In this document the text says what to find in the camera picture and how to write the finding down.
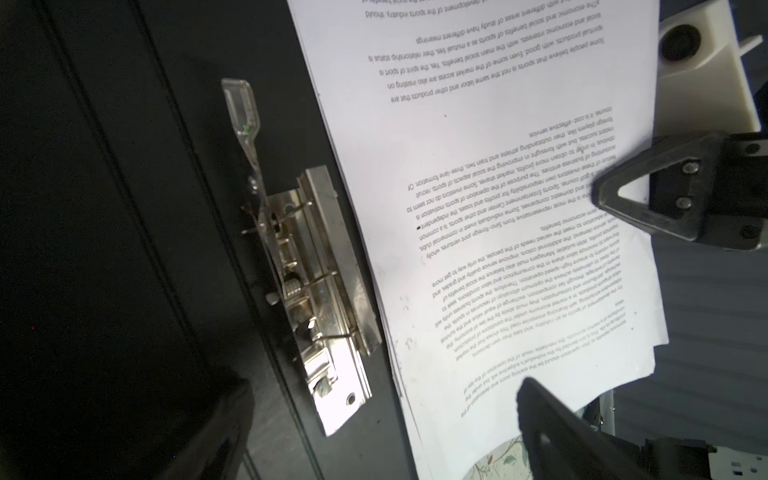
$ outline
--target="metal binder clip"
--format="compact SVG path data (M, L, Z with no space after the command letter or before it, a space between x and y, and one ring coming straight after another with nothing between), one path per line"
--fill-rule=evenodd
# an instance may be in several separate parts
M595 178L592 203L648 233L728 250L768 244L764 134L710 131L664 137ZM649 204L619 195L650 175Z
M259 201L255 210L244 208L254 227L243 233L258 232L269 254L280 292L267 300L285 307L307 387L331 435L371 397L361 354L381 344L376 314L326 167L307 169L298 188L267 196L253 146L260 126L253 92L244 80L225 78L221 86Z

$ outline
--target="black knob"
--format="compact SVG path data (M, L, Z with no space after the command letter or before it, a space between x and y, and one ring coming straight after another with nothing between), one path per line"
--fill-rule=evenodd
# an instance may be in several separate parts
M701 46L701 33L692 25L678 25L661 39L659 52L667 61L681 61L693 57Z

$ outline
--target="paper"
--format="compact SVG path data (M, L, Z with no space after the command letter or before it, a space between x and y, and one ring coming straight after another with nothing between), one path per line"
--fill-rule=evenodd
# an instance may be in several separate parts
M577 409L647 375L667 341L650 240L589 195L650 139L658 3L289 4L419 475L517 435L525 376Z

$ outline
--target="metal rivet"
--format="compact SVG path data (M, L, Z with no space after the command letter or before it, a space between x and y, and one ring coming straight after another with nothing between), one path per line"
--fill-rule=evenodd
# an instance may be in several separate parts
M315 384L315 393L320 397L324 397L331 393L331 382L328 377L324 376Z
M688 162L683 165L683 173L693 175L699 171L699 164L697 162Z
M248 184L250 185L250 192L252 194L258 194L259 193L259 184L256 182L256 179L253 177L248 177Z
M694 202L688 197L680 197L674 201L674 205L681 210L688 210Z
M760 228L757 225L744 225L741 228L741 236L747 240L754 240L760 235Z
M278 295L277 292L269 292L264 296L264 299L270 305L275 306L280 301L280 295Z

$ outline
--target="floral pattern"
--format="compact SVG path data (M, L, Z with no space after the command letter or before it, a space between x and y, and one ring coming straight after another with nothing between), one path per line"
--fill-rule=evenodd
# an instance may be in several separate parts
M522 437L504 442L470 468L464 480L531 480Z

